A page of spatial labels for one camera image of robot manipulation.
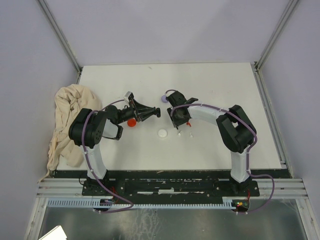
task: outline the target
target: crumpled towel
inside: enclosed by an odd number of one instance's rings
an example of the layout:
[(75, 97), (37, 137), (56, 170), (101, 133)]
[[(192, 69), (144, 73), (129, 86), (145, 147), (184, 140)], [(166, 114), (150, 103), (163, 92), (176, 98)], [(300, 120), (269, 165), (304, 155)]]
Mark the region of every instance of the crumpled towel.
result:
[(101, 110), (102, 103), (89, 88), (72, 84), (62, 87), (55, 95), (55, 130), (49, 145), (47, 177), (50, 171), (57, 169), (59, 157), (67, 159), (72, 167), (80, 166), (84, 160), (81, 149), (68, 136), (69, 128), (82, 108)]

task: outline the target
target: white table surface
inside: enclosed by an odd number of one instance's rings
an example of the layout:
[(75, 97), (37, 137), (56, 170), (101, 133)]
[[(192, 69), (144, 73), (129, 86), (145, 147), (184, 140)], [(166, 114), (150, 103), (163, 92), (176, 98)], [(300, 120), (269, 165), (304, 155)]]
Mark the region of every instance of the white table surface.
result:
[[(168, 89), (198, 98), (206, 104), (230, 108), (240, 105), (257, 130), (258, 143), (251, 150), (251, 169), (280, 169), (280, 160), (268, 125), (250, 63), (180, 63), (85, 66), (79, 84), (89, 87), (102, 105), (121, 99), (127, 91), (141, 104), (161, 108), (161, 118), (152, 116), (135, 127), (124, 127), (119, 141), (102, 139), (100, 149), (108, 170), (226, 170), (231, 169), (230, 151), (218, 127), (191, 119), (192, 127), (173, 127), (169, 103), (161, 96)], [(124, 102), (117, 103), (119, 109)], [(158, 137), (166, 129), (168, 136)], [(70, 167), (60, 158), (58, 170)]]

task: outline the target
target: white backdrop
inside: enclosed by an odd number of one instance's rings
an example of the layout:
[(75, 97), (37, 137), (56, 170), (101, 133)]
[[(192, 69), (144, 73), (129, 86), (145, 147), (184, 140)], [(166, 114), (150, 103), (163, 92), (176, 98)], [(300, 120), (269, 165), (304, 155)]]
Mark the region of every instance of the white backdrop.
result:
[(47, 0), (80, 65), (253, 62), (288, 0)]
[(77, 72), (35, 0), (0, 8), (0, 239), (24, 239), (46, 174), (55, 94)]
[(303, 178), (320, 223), (320, 1), (304, 0), (262, 73), (296, 178)]

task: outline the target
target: purple cable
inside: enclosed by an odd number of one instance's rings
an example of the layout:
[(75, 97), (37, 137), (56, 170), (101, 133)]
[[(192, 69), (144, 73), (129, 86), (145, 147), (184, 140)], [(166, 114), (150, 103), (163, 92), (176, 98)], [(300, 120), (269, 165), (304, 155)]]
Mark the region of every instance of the purple cable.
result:
[[(122, 102), (122, 101), (124, 101), (124, 100), (122, 99), (122, 100), (115, 101), (115, 102), (113, 102), (113, 103), (110, 103), (110, 104), (107, 105), (106, 107), (108, 107), (108, 106), (110, 106), (110, 105), (113, 105), (113, 104), (115, 104), (115, 103)], [(99, 184), (104, 190), (106, 190), (106, 191), (107, 191), (108, 193), (110, 193), (112, 196), (114, 196), (114, 197), (116, 197), (116, 198), (118, 198), (118, 199), (121, 199), (121, 200), (125, 201), (126, 203), (130, 204), (130, 206), (127, 206), (127, 207), (124, 207), (124, 208), (121, 208), (121, 209), (108, 210), (108, 211), (104, 211), (104, 212), (96, 211), (96, 212), (104, 213), (104, 214), (112, 214), (112, 213), (117, 213), (117, 212), (122, 212), (122, 211), (125, 211), (125, 210), (129, 210), (129, 209), (131, 209), (131, 208), (134, 206), (134, 204), (133, 204), (131, 201), (125, 199), (124, 197), (119, 196), (119, 195), (113, 193), (112, 191), (110, 191), (108, 188), (106, 188), (106, 187), (102, 184), (102, 182), (99, 180), (98, 176), (95, 174), (93, 168), (91, 167), (91, 164), (90, 164), (90, 162), (89, 162), (88, 154), (86, 154), (87, 148), (86, 148), (86, 146), (85, 146), (85, 132), (86, 132), (87, 124), (88, 124), (88, 121), (89, 121), (91, 115), (94, 114), (94, 113), (96, 113), (96, 112), (98, 112), (98, 111), (97, 111), (97, 110), (93, 110), (92, 112), (89, 113), (89, 115), (86, 117), (86, 120), (85, 120), (84, 125), (83, 125), (83, 129), (82, 129), (81, 143), (82, 143), (83, 151), (84, 151), (84, 153), (85, 153), (84, 155), (85, 155), (86, 163), (87, 163), (87, 165), (88, 165), (88, 168), (89, 168), (90, 171), (92, 172), (92, 175), (94, 176), (95, 180), (98, 182), (98, 184)]]
[(258, 141), (258, 137), (256, 135), (256, 133), (252, 130), (251, 127), (249, 127), (248, 124), (246, 124), (243, 120), (241, 120), (239, 117), (237, 117), (236, 115), (234, 115), (232, 112), (228, 111), (228, 110), (225, 110), (225, 109), (222, 109), (222, 108), (219, 108), (219, 107), (216, 107), (216, 106), (212, 106), (212, 105), (208, 105), (208, 104), (201, 104), (201, 103), (193, 103), (193, 104), (184, 104), (184, 105), (180, 105), (180, 106), (175, 106), (172, 110), (171, 110), (171, 113), (170, 113), (170, 116), (172, 117), (174, 111), (178, 108), (183, 108), (183, 107), (190, 107), (190, 106), (200, 106), (200, 107), (206, 107), (206, 108), (210, 108), (210, 109), (215, 109), (215, 110), (218, 110), (218, 111), (221, 111), (223, 113), (226, 113), (226, 114), (229, 114), (230, 116), (234, 117), (239, 123), (241, 123), (242, 125), (244, 125), (253, 135), (254, 137), (254, 141), (253, 143), (247, 148), (246, 150), (246, 172), (249, 174), (250, 177), (252, 178), (264, 178), (264, 177), (267, 177), (267, 178), (270, 178), (271, 181), (272, 181), (272, 191), (271, 191), (271, 194), (270, 194), (270, 197), (268, 198), (268, 200), (260, 207), (252, 210), (252, 211), (249, 211), (247, 213), (253, 213), (253, 212), (256, 212), (258, 210), (261, 210), (262, 208), (264, 208), (265, 206), (267, 206), (273, 195), (274, 195), (274, 192), (275, 192), (275, 180), (274, 178), (269, 175), (269, 174), (260, 174), (260, 175), (253, 175), (251, 174), (251, 172), (249, 171), (249, 151), (253, 148), (254, 145), (256, 145), (257, 141)]
[(169, 89), (169, 90), (165, 91), (165, 94), (167, 94), (168, 92), (175, 92), (175, 91), (177, 91), (177, 90)]

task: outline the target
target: purple wire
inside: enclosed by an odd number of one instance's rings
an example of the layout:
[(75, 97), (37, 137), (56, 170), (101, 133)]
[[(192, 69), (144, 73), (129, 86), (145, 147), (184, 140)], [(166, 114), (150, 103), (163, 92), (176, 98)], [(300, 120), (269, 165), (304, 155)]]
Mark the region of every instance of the purple wire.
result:
[(176, 90), (174, 90), (174, 89), (169, 89), (169, 90), (167, 90), (167, 91), (165, 91), (165, 94), (167, 94), (168, 92), (175, 92)]
[[(108, 106), (110, 106), (110, 105), (113, 105), (113, 104), (115, 104), (115, 103), (122, 102), (122, 101), (124, 101), (124, 100), (121, 99), (121, 100), (115, 101), (115, 102), (113, 102), (113, 103), (110, 103), (110, 104), (107, 105), (106, 107), (108, 107)], [(81, 135), (81, 143), (82, 143), (83, 151), (84, 151), (85, 153), (87, 152), (87, 148), (86, 148), (86, 146), (85, 146), (85, 132), (86, 132), (86, 128), (87, 128), (88, 121), (89, 121), (91, 115), (94, 114), (94, 113), (96, 113), (96, 112), (98, 112), (98, 111), (97, 111), (97, 110), (93, 110), (92, 112), (90, 112), (89, 115), (86, 117), (86, 120), (85, 120), (84, 125), (83, 125), (82, 135)], [(127, 202), (128, 204), (130, 204), (130, 206), (127, 206), (127, 207), (124, 207), (124, 208), (121, 208), (121, 209), (108, 210), (108, 211), (103, 211), (103, 212), (96, 211), (96, 212), (104, 213), (104, 214), (112, 214), (112, 213), (122, 212), (122, 211), (131, 209), (131, 208), (134, 206), (134, 204), (133, 204), (131, 201), (125, 199), (125, 198), (122, 197), (122, 196), (119, 196), (119, 195), (113, 193), (113, 192), (110, 191), (108, 188), (106, 188), (106, 187), (102, 184), (102, 182), (99, 180), (98, 176), (95, 174), (93, 168), (91, 167), (91, 164), (90, 164), (90, 162), (89, 162), (88, 154), (84, 154), (84, 155), (85, 155), (85, 160), (86, 160), (86, 163), (87, 163), (87, 165), (88, 165), (88, 168), (89, 168), (90, 171), (92, 172), (92, 175), (94, 176), (94, 178), (95, 178), (95, 180), (98, 182), (98, 184), (99, 184), (104, 190), (106, 190), (108, 193), (110, 193), (112, 196), (114, 196), (114, 197), (116, 197), (116, 198), (118, 198), (118, 199), (121, 199), (121, 200)]]
[(171, 113), (170, 113), (170, 116), (172, 117), (173, 116), (173, 113), (176, 109), (178, 108), (183, 108), (183, 107), (190, 107), (190, 106), (201, 106), (201, 107), (206, 107), (206, 108), (210, 108), (210, 109), (215, 109), (215, 110), (218, 110), (218, 111), (221, 111), (223, 113), (226, 113), (226, 114), (229, 114), (230, 116), (234, 117), (239, 123), (241, 123), (242, 125), (244, 125), (253, 135), (254, 137), (254, 141), (253, 143), (247, 148), (246, 150), (246, 172), (249, 174), (250, 177), (252, 178), (264, 178), (264, 177), (267, 177), (267, 178), (270, 178), (271, 181), (272, 181), (272, 191), (271, 191), (271, 194), (270, 194), (270, 197), (268, 198), (268, 200), (260, 207), (252, 210), (252, 211), (249, 211), (247, 213), (253, 213), (253, 212), (256, 212), (258, 210), (261, 210), (262, 208), (264, 208), (265, 206), (267, 206), (273, 195), (274, 195), (274, 192), (275, 192), (275, 180), (274, 178), (269, 175), (269, 174), (260, 174), (260, 175), (254, 175), (254, 174), (251, 174), (251, 172), (249, 171), (249, 152), (250, 150), (254, 147), (254, 145), (256, 145), (257, 141), (258, 141), (258, 137), (257, 137), (257, 134), (255, 133), (255, 131), (252, 130), (251, 127), (249, 127), (248, 124), (246, 124), (243, 120), (241, 120), (239, 117), (237, 117), (236, 115), (234, 115), (232, 112), (228, 111), (228, 110), (225, 110), (225, 109), (222, 109), (222, 108), (219, 108), (217, 106), (212, 106), (212, 105), (208, 105), (208, 104), (201, 104), (201, 103), (193, 103), (193, 104), (184, 104), (184, 105), (180, 105), (180, 106), (175, 106)]

